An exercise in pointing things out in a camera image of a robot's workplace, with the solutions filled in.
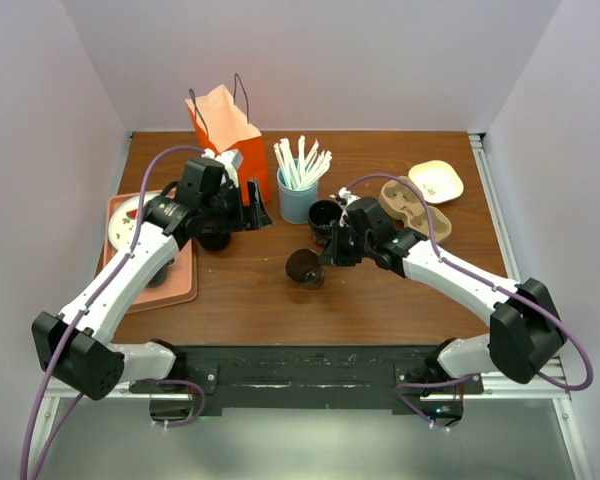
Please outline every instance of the white wall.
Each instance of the white wall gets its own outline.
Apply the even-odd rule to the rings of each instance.
[[[57,0],[0,0],[0,479],[42,376],[31,323],[93,274],[126,132]]]
[[[573,404],[600,479],[600,0],[562,2],[486,138],[521,272],[549,285],[594,362]],[[575,351],[564,360],[580,381]]]
[[[62,0],[124,124],[240,72],[261,129],[486,131],[559,0]]]

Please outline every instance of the white plate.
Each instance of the white plate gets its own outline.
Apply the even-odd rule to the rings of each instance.
[[[451,165],[442,160],[430,160],[414,165],[409,178],[415,183],[427,203],[436,205],[458,198],[464,192],[464,184]]]
[[[149,200],[156,197],[158,194],[154,192],[148,192],[144,195],[144,204],[146,205]],[[125,200],[115,212],[111,215],[109,220],[109,243],[116,250],[124,245],[127,241],[127,237],[133,227],[136,224],[136,218],[133,213],[137,211],[140,204],[138,195]]]

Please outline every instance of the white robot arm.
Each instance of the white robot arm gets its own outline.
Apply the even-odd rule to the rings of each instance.
[[[220,249],[227,245],[231,232],[271,225],[256,181],[248,183],[249,205],[242,203],[236,174],[241,161],[237,150],[215,158],[208,151],[190,160],[182,179],[175,182],[174,198],[163,191],[147,203],[137,238],[129,235],[134,240],[57,316],[46,312],[38,316],[32,331],[43,370],[63,333],[79,318],[53,376],[89,398],[103,398],[119,382],[162,379],[174,372],[177,348],[166,342],[111,342],[135,298],[190,239],[197,238],[205,248]]]
[[[435,383],[466,375],[501,371],[528,383],[564,345],[566,338],[547,319],[502,293],[515,292],[558,316],[547,288],[534,279],[519,284],[480,270],[437,246],[410,228],[397,230],[378,201],[371,197],[336,199],[344,208],[340,222],[319,261],[354,266],[371,258],[383,269],[427,284],[464,305],[490,327],[470,339],[448,339],[432,354],[424,377]]]

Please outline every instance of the beige dish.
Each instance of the beige dish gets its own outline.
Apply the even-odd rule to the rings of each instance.
[[[411,167],[409,178],[427,203],[433,205],[458,198],[464,192],[464,184],[456,171],[442,160],[430,160]]]
[[[400,177],[400,179],[413,185],[413,182],[407,177]],[[427,237],[429,236],[427,213],[418,197],[407,187],[391,180],[382,187],[378,201],[391,218],[402,221],[405,227],[413,228]],[[451,235],[451,221],[436,207],[429,208],[433,217],[436,243],[442,243]]]

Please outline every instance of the paper bag handle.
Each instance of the paper bag handle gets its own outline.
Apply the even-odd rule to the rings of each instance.
[[[207,132],[207,138],[209,138],[209,128],[207,127],[207,122],[204,121],[204,117],[202,116],[202,113],[200,113],[200,110],[198,110],[198,104],[196,103],[196,94],[193,91],[193,88],[189,89],[189,97],[191,97],[191,101],[193,102],[193,113],[196,117],[200,117],[200,120],[202,120],[202,124],[204,125],[204,131]]]
[[[237,73],[233,74],[233,104],[236,104],[236,88],[238,87],[238,82],[240,82],[240,88],[242,88],[242,93],[244,93],[244,100],[247,104],[247,123],[249,123],[249,97],[247,96],[247,91],[244,89],[242,79]]]

